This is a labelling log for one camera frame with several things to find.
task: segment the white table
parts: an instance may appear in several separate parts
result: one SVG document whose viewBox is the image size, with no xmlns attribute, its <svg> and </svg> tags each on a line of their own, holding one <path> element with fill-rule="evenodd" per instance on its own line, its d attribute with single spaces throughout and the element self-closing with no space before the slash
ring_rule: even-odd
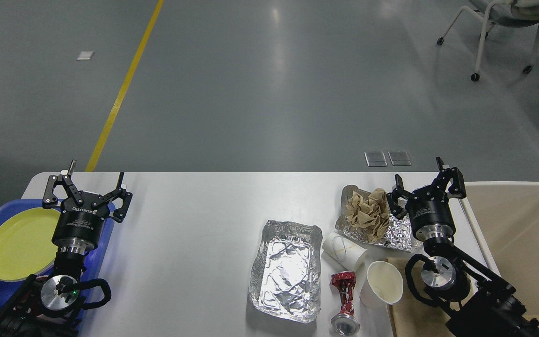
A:
<svg viewBox="0 0 539 337">
<path fill-rule="evenodd" d="M 42 198 L 47 177 L 36 175 L 22 198 Z M 82 337 L 336 336 L 330 318 L 340 299 L 329 277 L 343 271 L 321 254 L 321 311 L 311 324 L 263 314 L 248 303 L 251 267 L 267 220 L 334 230 L 346 185 L 390 190 L 394 173 L 126 173 L 134 197 L 116 224 L 99 277 L 111 302 L 88 312 Z M 401 173 L 407 190 L 436 173 Z M 117 173 L 74 173 L 79 190 L 105 194 Z M 61 189 L 58 197 L 63 196 Z M 451 200 L 456 245 L 485 263 L 458 200 Z M 368 260 L 410 256 L 370 246 Z M 357 284 L 363 282 L 357 275 Z M 391 337 L 386 309 L 366 309 L 355 288 L 357 336 Z"/>
</svg>

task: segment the paper cup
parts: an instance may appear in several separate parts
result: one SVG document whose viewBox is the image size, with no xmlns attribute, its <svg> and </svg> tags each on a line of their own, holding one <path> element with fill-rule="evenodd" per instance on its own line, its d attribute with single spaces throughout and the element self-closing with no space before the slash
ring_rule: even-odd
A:
<svg viewBox="0 0 539 337">
<path fill-rule="evenodd" d="M 367 254 L 367 249 L 334 232 L 323 241 L 323 250 L 349 271 L 356 271 Z"/>
<path fill-rule="evenodd" d="M 376 261 L 367 269 L 361 302 L 369 308 L 397 303 L 402 297 L 402 275 L 392 264 Z"/>
</svg>

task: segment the yellow floor line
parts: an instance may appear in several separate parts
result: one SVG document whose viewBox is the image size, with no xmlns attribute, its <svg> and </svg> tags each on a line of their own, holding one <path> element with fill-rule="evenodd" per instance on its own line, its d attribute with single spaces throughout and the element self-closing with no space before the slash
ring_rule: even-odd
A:
<svg viewBox="0 0 539 337">
<path fill-rule="evenodd" d="M 122 105 L 124 96 L 126 96 L 126 91 L 128 91 L 128 87 L 130 86 L 130 82 L 132 81 L 132 77 L 134 76 L 134 72 L 137 70 L 138 63 L 139 61 L 141 61 L 141 56 L 143 55 L 143 51 L 145 49 L 145 46 L 147 45 L 147 41 L 149 40 L 149 36 L 151 35 L 151 30 L 153 30 L 153 26 L 155 25 L 155 21 L 157 20 L 162 5 L 163 0 L 158 0 L 158 4 L 157 6 L 155 6 L 155 10 L 153 11 L 153 15 L 149 20 L 149 24 L 147 25 L 145 34 L 143 34 L 141 43 L 138 45 L 137 53 L 135 53 L 134 58 L 132 59 L 132 63 L 130 64 L 130 68 L 128 68 L 128 72 L 126 73 L 126 77 L 124 78 L 124 83 L 122 83 L 122 87 L 120 88 L 120 92 L 118 92 L 118 96 L 116 97 L 116 101 L 114 102 L 113 107 L 111 107 L 109 117 L 107 117 L 107 122 L 105 122 L 105 125 L 103 126 L 103 130 L 101 132 L 101 135 L 99 135 L 99 140 L 97 141 L 93 153 L 90 156 L 90 160 L 88 160 L 88 164 L 86 166 L 87 172 L 94 171 L 95 167 L 97 166 L 99 156 L 101 156 L 101 152 L 103 151 L 103 147 L 105 146 L 105 142 L 107 141 L 109 132 L 111 132 L 111 128 L 112 126 L 114 126 L 116 116 L 118 114 L 118 111 L 120 111 L 120 106 Z"/>
</svg>

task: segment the crumpled aluminum foil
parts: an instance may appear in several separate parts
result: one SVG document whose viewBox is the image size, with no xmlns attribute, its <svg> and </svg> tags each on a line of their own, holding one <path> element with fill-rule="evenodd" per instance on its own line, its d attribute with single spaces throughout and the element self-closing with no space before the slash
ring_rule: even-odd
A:
<svg viewBox="0 0 539 337">
<path fill-rule="evenodd" d="M 251 270 L 248 298 L 266 314 L 309 323 L 320 310 L 321 229 L 269 220 Z"/>
<path fill-rule="evenodd" d="M 421 241 L 418 241 L 413 237 L 411 232 L 411 221 L 408 215 L 401 220 L 398 220 L 392 214 L 390 215 L 390 226 L 384 237 L 378 241 L 370 241 L 367 232 L 363 228 L 353 227 L 350 221 L 346 218 L 346 204 L 353 197 L 353 190 L 364 198 L 370 194 L 366 190 L 360 190 L 355 185 L 345 186 L 342 190 L 342 196 L 340 197 L 340 217 L 336 221 L 336 232 L 342 234 L 350 239 L 354 239 L 363 243 L 370 243 L 372 245 L 398 249 L 407 252 L 417 252 L 422 249 Z"/>
</svg>

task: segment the robotic arm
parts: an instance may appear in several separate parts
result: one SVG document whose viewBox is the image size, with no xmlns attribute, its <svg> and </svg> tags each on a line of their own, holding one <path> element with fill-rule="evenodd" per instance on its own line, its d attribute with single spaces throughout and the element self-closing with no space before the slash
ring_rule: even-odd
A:
<svg viewBox="0 0 539 337">
<path fill-rule="evenodd" d="M 458 168 L 444 165 L 440 157 L 436 162 L 439 173 L 432 184 L 408 192 L 395 175 L 394 190 L 387 194 L 391 213 L 399 219 L 408 213 L 413 237 L 423 242 L 430 256 L 415 254 L 407 263 L 411 294 L 426 305 L 442 308 L 451 318 L 446 327 L 457 337 L 539 337 L 539 322 L 523 318 L 526 309 L 513 296 L 515 288 L 454 245 L 456 228 L 449 199 L 465 198 L 465 183 Z M 398 205 L 400 198 L 407 201 L 404 209 Z M 421 278 L 428 297 L 420 295 L 411 276 L 419 262 L 423 262 Z M 460 305 L 470 292 L 469 276 L 478 291 Z M 458 302 L 460 309 L 452 309 L 451 302 Z"/>
<path fill-rule="evenodd" d="M 72 182 L 76 160 L 68 170 L 51 175 L 43 195 L 43 208 L 60 210 L 58 223 L 51 242 L 58 247 L 53 271 L 47 277 L 29 275 L 0 311 L 0 337 L 65 336 L 75 337 L 80 323 L 81 310 L 102 307 L 111 299 L 111 289 L 101 278 L 82 281 L 86 270 L 84 259 L 98 247 L 107 218 L 122 222 L 132 200 L 122 184 L 124 172 L 120 173 L 114 190 L 101 194 L 78 190 Z M 54 194 L 62 186 L 67 198 L 59 203 Z M 122 207 L 111 214 L 109 203 L 122 199 Z M 99 287 L 103 299 L 85 303 L 84 290 Z"/>
</svg>

